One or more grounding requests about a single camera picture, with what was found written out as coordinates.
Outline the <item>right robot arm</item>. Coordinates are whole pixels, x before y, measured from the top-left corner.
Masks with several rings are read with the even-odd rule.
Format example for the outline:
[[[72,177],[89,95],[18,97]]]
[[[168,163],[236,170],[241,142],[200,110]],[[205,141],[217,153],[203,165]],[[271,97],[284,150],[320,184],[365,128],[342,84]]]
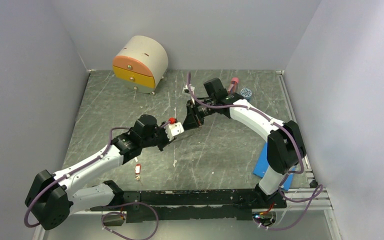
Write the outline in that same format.
[[[266,142],[268,167],[256,186],[254,196],[258,206],[268,207],[287,175],[293,172],[292,168],[302,164],[307,154],[298,124],[265,114],[242,95],[229,93],[219,78],[204,83],[207,93],[204,98],[195,96],[189,74],[185,87],[191,99],[186,103],[186,117],[182,124],[184,130],[197,129],[204,124],[205,117],[218,113],[244,124]]]

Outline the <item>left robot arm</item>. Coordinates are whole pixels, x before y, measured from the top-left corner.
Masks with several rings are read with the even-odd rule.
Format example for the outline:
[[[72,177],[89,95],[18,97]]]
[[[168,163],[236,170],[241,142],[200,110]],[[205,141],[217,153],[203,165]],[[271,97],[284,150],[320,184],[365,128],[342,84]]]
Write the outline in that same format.
[[[124,192],[114,182],[84,186],[138,157],[145,148],[157,147],[162,151],[185,131],[176,118],[158,125],[156,118],[148,114],[141,115],[132,127],[121,127],[123,132],[114,136],[116,130],[111,128],[107,144],[86,159],[54,173],[45,169],[36,174],[24,201],[27,210],[23,223],[27,228],[42,226],[52,230],[70,215],[90,207],[119,209]]]

